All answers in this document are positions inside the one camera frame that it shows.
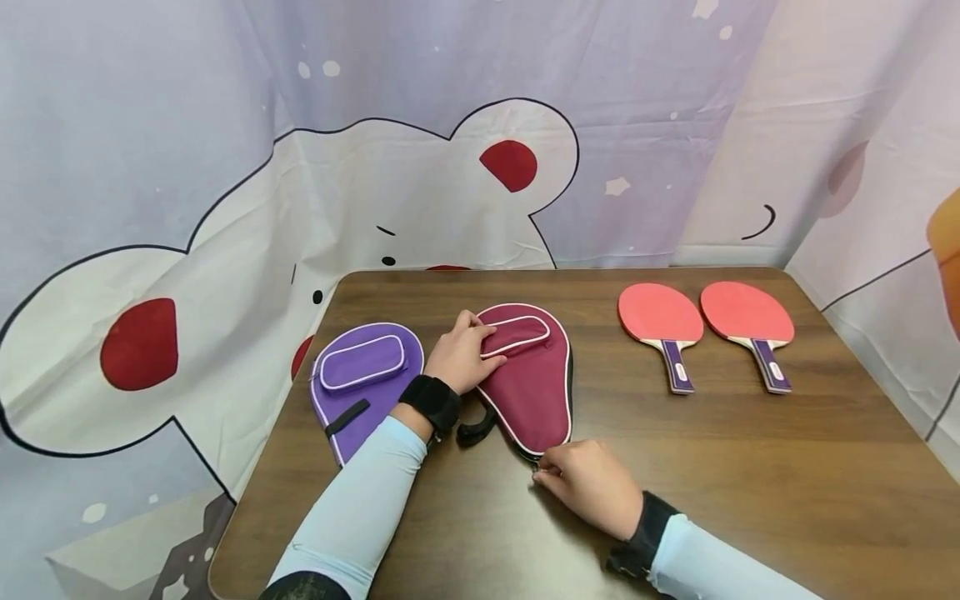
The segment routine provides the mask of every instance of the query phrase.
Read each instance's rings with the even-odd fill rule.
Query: table tennis paddle
[[[749,348],[763,373],[767,392],[789,394],[790,382],[774,348],[793,341],[793,321],[772,296],[738,281],[716,281],[700,294],[700,306],[714,331]]]
[[[670,391],[693,394],[693,383],[680,350],[693,346],[704,335],[704,320],[696,305],[671,287],[636,283],[620,294],[617,312],[627,333],[663,355],[670,376]]]

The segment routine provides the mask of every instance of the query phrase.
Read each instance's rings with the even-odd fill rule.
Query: light blue arm sleeve
[[[424,457],[423,440],[387,417],[310,509],[270,583],[314,571],[340,584],[352,600],[366,598]]]
[[[677,600],[821,600],[697,527],[686,515],[667,521],[647,579]]]

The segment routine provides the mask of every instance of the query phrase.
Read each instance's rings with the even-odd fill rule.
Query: red bear ear
[[[124,392],[146,390],[173,377],[179,359],[177,306],[169,298],[128,308],[100,347],[104,377]]]
[[[524,189],[537,176],[537,156],[524,144],[512,139],[490,146],[480,155],[480,162],[511,193]]]

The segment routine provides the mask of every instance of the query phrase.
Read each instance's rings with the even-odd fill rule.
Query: hand
[[[433,347],[423,374],[437,377],[459,395],[469,392],[507,362],[506,356],[480,358],[480,343],[495,331],[470,311],[461,311],[453,329]]]
[[[548,449],[534,481],[601,531],[621,541],[634,536],[643,494],[606,444],[584,440]]]

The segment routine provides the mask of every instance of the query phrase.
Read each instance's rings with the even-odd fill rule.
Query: fabric backdrop
[[[208,597],[363,269],[789,262],[960,472],[960,7],[776,5],[0,0],[0,588]]]

